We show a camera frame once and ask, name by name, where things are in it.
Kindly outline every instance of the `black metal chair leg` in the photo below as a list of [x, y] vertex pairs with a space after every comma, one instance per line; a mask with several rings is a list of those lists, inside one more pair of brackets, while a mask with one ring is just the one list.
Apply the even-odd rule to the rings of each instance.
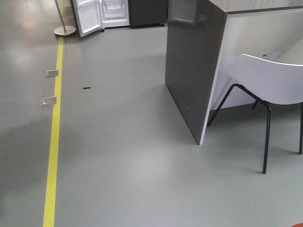
[[252, 109], [256, 108], [256, 105], [258, 104], [258, 101], [256, 100], [254, 105], [252, 106]]
[[216, 117], [216, 115], [219, 113], [221, 107], [223, 106], [224, 102], [226, 101], [227, 97], [229, 96], [229, 94], [231, 93], [232, 89], [237, 86], [238, 84], [233, 84], [230, 86], [230, 88], [228, 89], [228, 91], [226, 92], [224, 98], [222, 99], [221, 103], [219, 104], [218, 108], [216, 109], [215, 113], [213, 114], [212, 118], [208, 121], [207, 123], [207, 127], [211, 125], [211, 123], [213, 122], [214, 118]]
[[265, 148], [264, 148], [264, 162], [263, 162], [263, 171], [262, 171], [263, 174], [266, 174], [266, 167], [267, 167], [270, 117], [271, 117], [271, 109], [269, 106], [267, 106], [267, 126], [266, 126], [266, 138], [265, 138]]
[[303, 147], [303, 103], [301, 103], [301, 123], [300, 123], [300, 148], [299, 154], [302, 154]]

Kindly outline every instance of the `open refrigerator door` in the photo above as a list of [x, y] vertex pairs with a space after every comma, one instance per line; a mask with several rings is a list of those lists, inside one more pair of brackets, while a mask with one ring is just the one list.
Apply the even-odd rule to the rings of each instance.
[[71, 2], [80, 38], [97, 30], [104, 31], [99, 0], [72, 0]]

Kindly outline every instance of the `chair frame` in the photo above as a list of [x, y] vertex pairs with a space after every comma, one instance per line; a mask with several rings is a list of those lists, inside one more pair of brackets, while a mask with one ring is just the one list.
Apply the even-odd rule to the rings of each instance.
[[[266, 101], [262, 100], [261, 98], [259, 98], [258, 96], [256, 96], [255, 94], [253, 94], [252, 92], [247, 90], [241, 84], [237, 84], [237, 83], [232, 84], [230, 86], [230, 88], [228, 89], [228, 91], [226, 92], [226, 94], [225, 94], [224, 98], [222, 99], [221, 103], [219, 104], [218, 108], [216, 109], [215, 113], [213, 114], [211, 119], [208, 121], [207, 127], [209, 127], [211, 125], [214, 118], [219, 113], [221, 107], [223, 106], [224, 102], [226, 101], [227, 97], [229, 96], [229, 94], [231, 93], [231, 91], [234, 87], [238, 87], [239, 89], [241, 89], [242, 91], [244, 91], [245, 93], [247, 93], [248, 95], [250, 95], [251, 97], [253, 97], [256, 100], [254, 105], [252, 106], [253, 109], [256, 107], [257, 103], [261, 103], [267, 109], [267, 126], [266, 126], [266, 138], [265, 138], [265, 148], [264, 148], [264, 162], [263, 162], [263, 171], [262, 171], [263, 174], [266, 174], [268, 144], [269, 144], [269, 131], [270, 131], [270, 119], [271, 119], [271, 108], [269, 106], [269, 104], [270, 104], [269, 102], [266, 102]], [[302, 151], [303, 151], [303, 103], [301, 103], [300, 148], [299, 148], [299, 154], [300, 155], [302, 154]]]

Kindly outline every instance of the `white refrigerator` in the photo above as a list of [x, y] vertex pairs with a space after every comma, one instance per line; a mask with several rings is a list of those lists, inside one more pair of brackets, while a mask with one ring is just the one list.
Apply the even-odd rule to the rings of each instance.
[[79, 36], [129, 25], [128, 0], [71, 0]]

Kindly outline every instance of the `white chair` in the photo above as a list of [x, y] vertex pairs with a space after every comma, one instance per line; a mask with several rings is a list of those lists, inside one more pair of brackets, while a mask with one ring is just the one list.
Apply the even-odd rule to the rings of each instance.
[[215, 116], [234, 87], [240, 88], [253, 97], [257, 103], [267, 108], [267, 128], [264, 151], [264, 163], [262, 173], [266, 173], [269, 128], [271, 108], [273, 104], [296, 104], [301, 103], [301, 124], [300, 124], [300, 148], [302, 154], [303, 146], [303, 65], [284, 64], [264, 60], [247, 54], [240, 55], [229, 70], [229, 76], [238, 83], [231, 85], [223, 100], [219, 104], [207, 126], [210, 126]]

